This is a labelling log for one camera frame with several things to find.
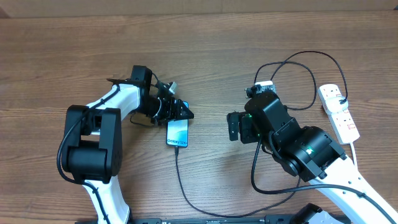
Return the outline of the blue Galaxy smartphone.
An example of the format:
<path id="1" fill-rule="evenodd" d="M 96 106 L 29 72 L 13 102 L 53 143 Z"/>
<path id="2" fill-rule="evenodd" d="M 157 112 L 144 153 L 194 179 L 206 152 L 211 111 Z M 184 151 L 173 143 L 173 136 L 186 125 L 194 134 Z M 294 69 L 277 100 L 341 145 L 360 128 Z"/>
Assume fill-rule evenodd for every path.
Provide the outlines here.
<path id="1" fill-rule="evenodd" d="M 188 120 L 169 121 L 167 123 L 166 145 L 188 146 Z"/>

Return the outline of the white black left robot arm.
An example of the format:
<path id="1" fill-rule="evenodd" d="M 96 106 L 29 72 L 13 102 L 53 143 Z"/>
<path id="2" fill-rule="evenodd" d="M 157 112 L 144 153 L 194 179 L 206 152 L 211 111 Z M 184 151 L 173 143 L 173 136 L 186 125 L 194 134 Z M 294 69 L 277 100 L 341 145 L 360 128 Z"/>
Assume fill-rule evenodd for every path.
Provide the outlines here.
<path id="1" fill-rule="evenodd" d="M 152 80 L 156 74 L 142 65 L 127 79 L 110 79 L 111 90 L 87 105 L 67 109 L 56 165 L 67 182 L 89 193 L 97 212 L 95 223 L 134 223 L 118 180 L 123 159 L 122 121 L 140 113 L 156 126 L 192 119 L 193 112 L 174 97 L 177 84 Z"/>

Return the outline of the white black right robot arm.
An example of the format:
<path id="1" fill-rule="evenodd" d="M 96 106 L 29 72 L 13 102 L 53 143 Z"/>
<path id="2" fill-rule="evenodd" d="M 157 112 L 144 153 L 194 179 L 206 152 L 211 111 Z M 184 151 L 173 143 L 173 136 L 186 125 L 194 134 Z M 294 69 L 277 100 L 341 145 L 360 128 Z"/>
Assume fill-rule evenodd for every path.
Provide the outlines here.
<path id="1" fill-rule="evenodd" d="M 369 185 L 345 150 L 324 130 L 300 127 L 273 91 L 253 95 L 244 109 L 227 115 L 230 140 L 270 149 L 283 170 L 307 183 L 255 191 L 273 195 L 317 189 L 354 223 L 397 223 L 397 212 Z"/>

